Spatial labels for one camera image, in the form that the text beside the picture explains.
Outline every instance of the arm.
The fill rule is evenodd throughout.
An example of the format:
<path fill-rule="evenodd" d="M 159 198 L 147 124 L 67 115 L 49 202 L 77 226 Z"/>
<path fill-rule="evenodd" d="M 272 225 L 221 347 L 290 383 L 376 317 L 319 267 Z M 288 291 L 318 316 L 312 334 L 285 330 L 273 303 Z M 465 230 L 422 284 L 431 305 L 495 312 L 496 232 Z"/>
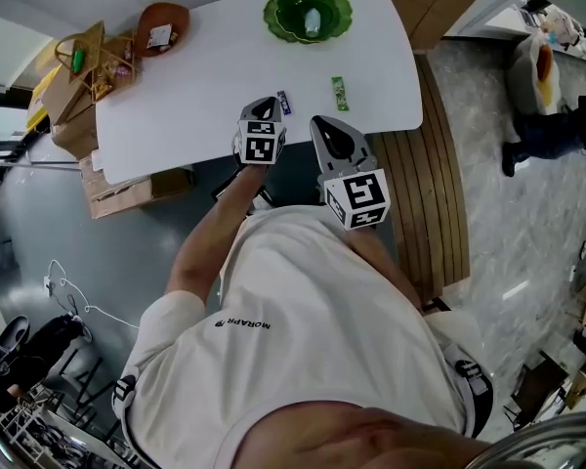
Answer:
<path fill-rule="evenodd" d="M 165 293 L 185 290 L 206 301 L 266 172 L 267 167 L 248 166 L 236 176 L 183 243 Z"/>
<path fill-rule="evenodd" d="M 34 403 L 34 400 L 18 384 L 14 384 L 11 387 L 9 387 L 7 389 L 7 392 L 16 400 L 25 400 L 27 403 Z"/>
<path fill-rule="evenodd" d="M 345 241 L 356 254 L 390 281 L 412 303 L 417 311 L 421 311 L 421 299 L 419 299 L 414 286 L 393 261 L 386 247 L 371 228 L 349 230 L 346 232 Z"/>

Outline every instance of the green bowl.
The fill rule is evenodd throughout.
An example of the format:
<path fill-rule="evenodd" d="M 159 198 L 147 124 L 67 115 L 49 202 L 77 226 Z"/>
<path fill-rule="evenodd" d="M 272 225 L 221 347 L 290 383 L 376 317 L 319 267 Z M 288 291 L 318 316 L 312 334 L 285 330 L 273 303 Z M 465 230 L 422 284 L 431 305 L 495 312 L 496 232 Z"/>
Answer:
<path fill-rule="evenodd" d="M 308 10 L 315 8 L 321 15 L 318 36 L 306 35 Z M 287 42 L 317 43 L 345 33 L 352 24 L 352 6 L 348 0 L 270 0 L 264 19 L 269 30 Z"/>

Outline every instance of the brown bowl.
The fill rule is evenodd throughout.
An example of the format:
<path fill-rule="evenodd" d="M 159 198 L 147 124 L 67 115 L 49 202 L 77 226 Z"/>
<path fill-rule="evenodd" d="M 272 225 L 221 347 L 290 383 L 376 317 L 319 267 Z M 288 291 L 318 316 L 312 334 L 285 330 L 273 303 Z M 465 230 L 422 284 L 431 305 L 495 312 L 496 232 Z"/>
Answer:
<path fill-rule="evenodd" d="M 178 40 L 172 47 L 173 49 L 187 35 L 188 23 L 188 9 L 182 5 L 159 2 L 146 7 L 139 18 L 139 25 L 137 26 L 135 54 L 142 58 L 153 58 L 164 54 L 158 47 L 147 48 L 151 29 L 164 24 L 171 24 L 172 31 L 178 33 Z"/>

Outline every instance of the wooden slat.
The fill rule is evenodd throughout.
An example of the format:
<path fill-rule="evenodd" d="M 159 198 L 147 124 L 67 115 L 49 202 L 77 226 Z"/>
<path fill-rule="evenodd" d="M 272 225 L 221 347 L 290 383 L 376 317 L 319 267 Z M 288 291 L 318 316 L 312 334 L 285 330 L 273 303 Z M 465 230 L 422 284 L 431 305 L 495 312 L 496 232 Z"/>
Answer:
<path fill-rule="evenodd" d="M 439 212 L 440 239 L 442 243 L 442 267 L 444 286 L 453 283 L 453 253 L 451 246 L 451 227 L 449 225 L 449 212 L 447 210 L 447 197 L 445 193 L 442 173 L 440 172 L 439 152 L 437 144 L 432 133 L 432 122 L 428 114 L 428 109 L 423 108 L 423 123 L 421 124 L 421 133 L 430 160 L 430 171 L 432 172 L 432 182 L 437 199 L 437 210 Z"/>
<path fill-rule="evenodd" d="M 421 283 L 421 266 L 419 263 L 419 251 L 417 247 L 416 232 L 414 229 L 414 219 L 412 217 L 412 208 L 410 206 L 410 196 L 406 186 L 406 178 L 401 165 L 401 156 L 398 149 L 398 138 L 405 138 L 404 132 L 387 132 L 383 139 L 387 149 L 387 156 L 393 172 L 393 184 L 395 186 L 396 196 L 399 202 L 399 212 L 401 214 L 401 224 L 403 226 L 403 237 L 406 245 L 408 258 L 408 271 L 410 273 L 410 282 L 417 290 L 422 292 Z"/>
<path fill-rule="evenodd" d="M 426 219 L 421 201 L 421 192 L 419 191 L 419 182 L 415 170 L 414 158 L 408 137 L 397 137 L 399 156 L 403 166 L 408 196 L 410 197 L 410 207 L 412 208 L 412 219 L 414 221 L 414 230 L 417 239 L 417 251 L 419 252 L 419 266 L 421 267 L 421 299 L 425 303 L 432 297 L 432 266 L 430 264 L 430 244 L 426 231 Z"/>
<path fill-rule="evenodd" d="M 469 263 L 469 230 L 467 226 L 467 210 L 465 206 L 465 198 L 462 192 L 462 180 L 460 178 L 460 167 L 458 166 L 458 157 L 456 155 L 456 148 L 453 144 L 453 138 L 451 136 L 451 130 L 449 129 L 449 123 L 447 121 L 447 115 L 445 113 L 444 105 L 440 97 L 439 87 L 428 63 L 426 57 L 419 58 L 419 64 L 423 76 L 426 80 L 430 93 L 432 95 L 433 104 L 439 119 L 440 129 L 442 138 L 447 151 L 447 158 L 449 161 L 449 169 L 451 171 L 451 179 L 453 182 L 453 188 L 456 199 L 456 209 L 458 212 L 458 229 L 460 232 L 460 253 L 461 253 L 461 272 L 460 279 L 468 277 L 471 272 L 471 266 Z"/>
<path fill-rule="evenodd" d="M 417 72 L 419 73 L 419 85 L 423 101 L 424 124 L 423 133 L 430 157 L 430 166 L 437 191 L 439 204 L 440 232 L 442 235 L 443 257 L 445 267 L 445 286 L 461 279 L 462 255 L 460 245 L 460 230 L 458 227 L 458 210 L 456 208 L 456 196 L 449 168 L 449 159 L 445 149 L 445 143 L 440 130 L 437 111 L 432 101 L 430 89 L 423 76 L 417 59 Z"/>
<path fill-rule="evenodd" d="M 421 129 L 408 131 L 408 142 L 412 151 L 412 160 L 419 182 L 419 193 L 423 205 L 423 215 L 427 232 L 428 248 L 430 251 L 430 270 L 432 272 L 432 284 L 430 295 L 440 297 L 445 283 L 444 267 L 442 261 L 442 239 L 440 236 L 439 208 L 437 196 L 432 181 L 430 159 L 426 151 Z"/>
<path fill-rule="evenodd" d="M 391 198 L 391 221 L 393 223 L 393 235 L 398 248 L 399 266 L 406 277 L 410 276 L 408 266 L 408 253 L 406 250 L 405 238 L 403 236 L 403 225 L 401 224 L 401 212 L 399 211 L 398 195 L 395 190 L 393 170 L 387 155 L 387 147 L 384 143 L 384 134 L 372 135 L 373 152 L 378 158 L 380 168 L 384 169 L 389 186 L 389 197 Z"/>

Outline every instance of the black shoe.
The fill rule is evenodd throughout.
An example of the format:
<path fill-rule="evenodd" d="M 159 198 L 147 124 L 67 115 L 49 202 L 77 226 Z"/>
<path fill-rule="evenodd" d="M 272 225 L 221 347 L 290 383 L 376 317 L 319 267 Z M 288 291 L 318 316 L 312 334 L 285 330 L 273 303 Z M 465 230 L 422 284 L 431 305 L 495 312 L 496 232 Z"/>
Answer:
<path fill-rule="evenodd" d="M 510 143 L 504 143 L 501 148 L 501 170 L 508 177 L 515 177 L 515 154 Z"/>

